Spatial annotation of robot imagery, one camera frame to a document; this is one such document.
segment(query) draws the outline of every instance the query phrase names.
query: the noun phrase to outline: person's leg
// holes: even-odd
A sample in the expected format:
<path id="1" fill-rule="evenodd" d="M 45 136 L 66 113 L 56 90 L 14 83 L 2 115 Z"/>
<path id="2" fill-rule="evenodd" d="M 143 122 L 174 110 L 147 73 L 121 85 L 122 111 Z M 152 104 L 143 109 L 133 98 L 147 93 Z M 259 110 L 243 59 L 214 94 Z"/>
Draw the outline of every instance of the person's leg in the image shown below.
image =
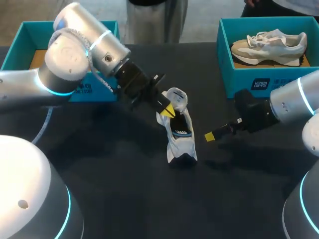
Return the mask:
<path id="1" fill-rule="evenodd" d="M 302 13 L 282 7 L 272 0 L 259 0 L 255 7 L 245 5 L 241 17 L 254 16 L 306 16 Z"/>

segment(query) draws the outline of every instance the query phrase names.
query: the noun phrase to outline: robotic arm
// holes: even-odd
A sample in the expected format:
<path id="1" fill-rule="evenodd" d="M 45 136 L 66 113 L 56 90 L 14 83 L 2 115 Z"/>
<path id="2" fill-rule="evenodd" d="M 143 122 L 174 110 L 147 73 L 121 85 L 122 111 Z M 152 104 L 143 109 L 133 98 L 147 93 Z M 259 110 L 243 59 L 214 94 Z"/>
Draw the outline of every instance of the robotic arm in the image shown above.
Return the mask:
<path id="1" fill-rule="evenodd" d="M 207 141 L 219 140 L 225 134 L 238 130 L 250 133 L 277 123 L 305 120 L 303 141 L 306 148 L 319 156 L 319 71 L 300 77 L 271 92 L 269 100 L 255 99 L 248 90 L 235 94 L 235 107 L 240 115 L 206 135 Z"/>
<path id="2" fill-rule="evenodd" d="M 147 102 L 158 113 L 175 116 L 170 101 L 156 88 L 163 75 L 146 75 L 129 58 L 130 50 L 79 3 L 65 7 L 53 28 L 41 67 L 0 71 L 0 112 L 67 102 L 90 67 L 113 94 L 125 96 L 132 106 Z M 115 77 L 118 88 L 109 86 L 95 68 L 105 77 Z"/>

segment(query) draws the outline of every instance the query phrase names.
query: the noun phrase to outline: concrete floor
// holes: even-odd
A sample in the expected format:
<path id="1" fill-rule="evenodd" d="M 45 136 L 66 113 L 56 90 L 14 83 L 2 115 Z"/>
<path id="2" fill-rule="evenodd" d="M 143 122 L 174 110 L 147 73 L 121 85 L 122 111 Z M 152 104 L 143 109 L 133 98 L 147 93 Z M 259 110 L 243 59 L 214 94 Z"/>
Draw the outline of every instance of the concrete floor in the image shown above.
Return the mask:
<path id="1" fill-rule="evenodd" d="M 239 17 L 243 0 L 188 0 L 181 42 L 215 41 L 221 17 Z M 54 20 L 73 0 L 0 0 L 0 46 L 10 45 L 23 21 Z M 116 20 L 126 42 L 126 0 L 78 0 L 99 20 Z"/>

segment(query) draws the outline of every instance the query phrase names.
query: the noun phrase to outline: white sneaker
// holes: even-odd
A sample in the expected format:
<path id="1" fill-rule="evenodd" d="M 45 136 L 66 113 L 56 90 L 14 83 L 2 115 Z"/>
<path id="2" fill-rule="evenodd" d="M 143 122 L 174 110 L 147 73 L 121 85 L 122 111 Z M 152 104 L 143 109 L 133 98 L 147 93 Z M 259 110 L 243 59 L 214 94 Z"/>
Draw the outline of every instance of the white sneaker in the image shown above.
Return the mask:
<path id="1" fill-rule="evenodd" d="M 194 130 L 187 110 L 187 94 L 178 88 L 162 92 L 173 105 L 174 118 L 156 113 L 159 124 L 167 130 L 167 160 L 169 164 L 189 165 L 197 162 Z"/>
<path id="2" fill-rule="evenodd" d="M 231 52 L 240 61 L 257 65 L 264 60 L 273 60 L 286 66 L 300 66 L 307 48 L 307 35 L 286 35 L 278 29 L 247 36 L 247 40 L 233 43 Z"/>

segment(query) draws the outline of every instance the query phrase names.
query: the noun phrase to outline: teal box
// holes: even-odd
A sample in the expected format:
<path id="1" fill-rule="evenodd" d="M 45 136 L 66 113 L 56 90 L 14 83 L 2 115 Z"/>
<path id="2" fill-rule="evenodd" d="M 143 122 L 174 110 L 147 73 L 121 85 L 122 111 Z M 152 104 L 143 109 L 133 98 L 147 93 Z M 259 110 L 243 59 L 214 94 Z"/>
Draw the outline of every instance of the teal box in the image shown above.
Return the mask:
<path id="1" fill-rule="evenodd" d="M 102 21 L 112 33 L 120 39 L 116 21 Z M 27 70 L 36 50 L 46 50 L 53 34 L 53 21 L 25 21 L 11 44 L 1 70 Z M 116 88 L 115 78 L 105 79 Z M 114 96 L 91 72 L 88 72 L 82 84 L 73 93 L 70 102 L 112 102 Z"/>
<path id="2" fill-rule="evenodd" d="M 308 37 L 306 58 L 311 67 L 235 68 L 230 45 L 247 35 L 279 29 L 288 35 L 305 32 Z M 319 70 L 319 26 L 313 17 L 246 17 L 225 18 L 219 23 L 217 56 L 226 94 L 233 98 L 241 89 L 255 97 L 269 97 L 270 92 L 286 83 Z"/>

